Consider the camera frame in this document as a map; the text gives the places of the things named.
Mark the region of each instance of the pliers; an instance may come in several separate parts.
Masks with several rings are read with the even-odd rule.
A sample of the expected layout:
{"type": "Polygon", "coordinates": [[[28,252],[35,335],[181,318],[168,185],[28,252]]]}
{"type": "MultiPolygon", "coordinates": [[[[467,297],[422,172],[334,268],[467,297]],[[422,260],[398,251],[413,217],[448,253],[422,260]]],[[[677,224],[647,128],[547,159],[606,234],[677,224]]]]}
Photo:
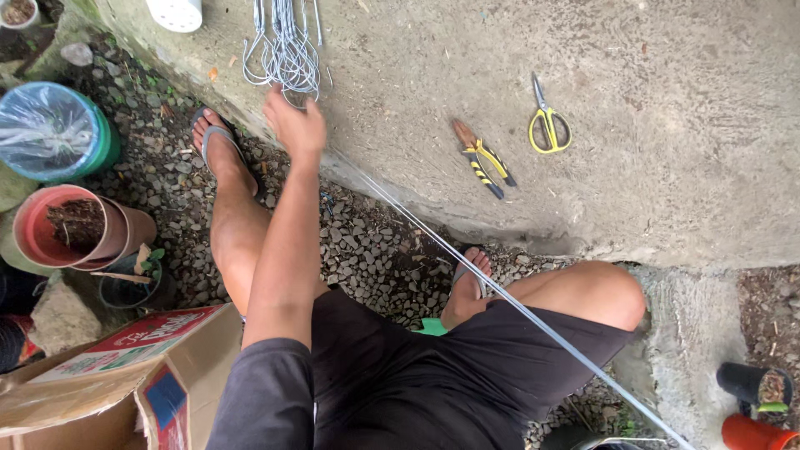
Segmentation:
{"type": "Polygon", "coordinates": [[[462,155],[465,155],[467,159],[470,160],[470,167],[472,167],[472,170],[475,171],[475,174],[481,180],[481,183],[485,184],[486,187],[492,191],[494,196],[502,200],[505,194],[503,194],[500,186],[498,186],[497,183],[495,183],[486,172],[486,169],[483,167],[478,155],[483,156],[484,158],[488,159],[490,163],[492,163],[494,168],[497,169],[497,172],[502,177],[503,181],[505,181],[508,186],[516,187],[517,182],[514,181],[514,177],[511,176],[511,172],[509,172],[506,164],[488,146],[484,146],[483,141],[476,138],[472,130],[470,130],[467,125],[464,125],[462,121],[453,119],[453,130],[458,138],[461,139],[464,147],[466,147],[466,149],[461,152],[462,155]]]}

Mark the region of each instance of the white pot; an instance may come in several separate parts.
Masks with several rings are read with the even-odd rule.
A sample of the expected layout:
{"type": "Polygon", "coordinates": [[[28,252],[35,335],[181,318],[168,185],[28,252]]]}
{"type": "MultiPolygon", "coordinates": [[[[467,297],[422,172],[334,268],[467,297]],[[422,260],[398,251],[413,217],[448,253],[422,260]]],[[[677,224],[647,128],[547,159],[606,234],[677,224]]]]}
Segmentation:
{"type": "Polygon", "coordinates": [[[36,0],[28,0],[34,6],[34,15],[30,16],[28,22],[20,23],[18,25],[9,25],[6,21],[2,18],[2,12],[6,8],[8,3],[11,3],[10,0],[0,0],[0,26],[5,28],[10,28],[11,30],[24,30],[29,26],[38,25],[42,21],[42,16],[39,15],[39,4],[36,3],[36,0]]]}
{"type": "Polygon", "coordinates": [[[202,25],[202,0],[147,0],[150,15],[169,31],[190,33],[202,25]]]}

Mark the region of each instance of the plastic bag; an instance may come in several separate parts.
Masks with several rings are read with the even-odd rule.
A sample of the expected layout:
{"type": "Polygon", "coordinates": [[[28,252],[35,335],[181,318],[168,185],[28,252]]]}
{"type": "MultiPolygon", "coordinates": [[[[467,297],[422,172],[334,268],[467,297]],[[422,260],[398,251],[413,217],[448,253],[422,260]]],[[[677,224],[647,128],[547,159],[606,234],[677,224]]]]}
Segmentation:
{"type": "Polygon", "coordinates": [[[98,142],[98,120],[77,92],[29,82],[0,100],[0,159],[33,179],[73,175],[98,142]]]}

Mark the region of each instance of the yellow scissors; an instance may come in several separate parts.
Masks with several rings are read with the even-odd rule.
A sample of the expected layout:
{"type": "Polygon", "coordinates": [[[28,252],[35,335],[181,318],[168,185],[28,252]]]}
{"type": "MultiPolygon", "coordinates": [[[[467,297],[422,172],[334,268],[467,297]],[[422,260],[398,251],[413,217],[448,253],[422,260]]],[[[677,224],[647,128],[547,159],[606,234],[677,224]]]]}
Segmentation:
{"type": "Polygon", "coordinates": [[[570,125],[566,122],[562,115],[553,111],[553,108],[547,106],[544,93],[542,92],[542,85],[539,84],[539,80],[536,78],[535,73],[533,73],[533,76],[534,92],[536,93],[538,110],[536,111],[536,115],[534,116],[533,120],[530,121],[530,127],[528,127],[530,145],[534,146],[534,150],[544,155],[564,150],[572,143],[572,131],[570,130],[570,125]],[[558,120],[564,127],[564,130],[566,131],[566,137],[564,137],[564,139],[558,139],[553,119],[558,120]],[[540,147],[534,139],[534,126],[536,123],[539,123],[540,130],[544,134],[546,140],[543,147],[540,147]]]}

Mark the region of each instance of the cardboard box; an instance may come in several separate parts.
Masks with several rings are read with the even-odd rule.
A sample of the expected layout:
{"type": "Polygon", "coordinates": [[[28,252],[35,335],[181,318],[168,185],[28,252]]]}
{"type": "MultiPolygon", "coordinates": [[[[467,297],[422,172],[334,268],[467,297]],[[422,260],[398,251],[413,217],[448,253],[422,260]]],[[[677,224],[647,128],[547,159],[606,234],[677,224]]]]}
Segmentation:
{"type": "Polygon", "coordinates": [[[0,450],[201,450],[241,345],[232,304],[200,307],[12,372],[0,380],[0,450]]]}

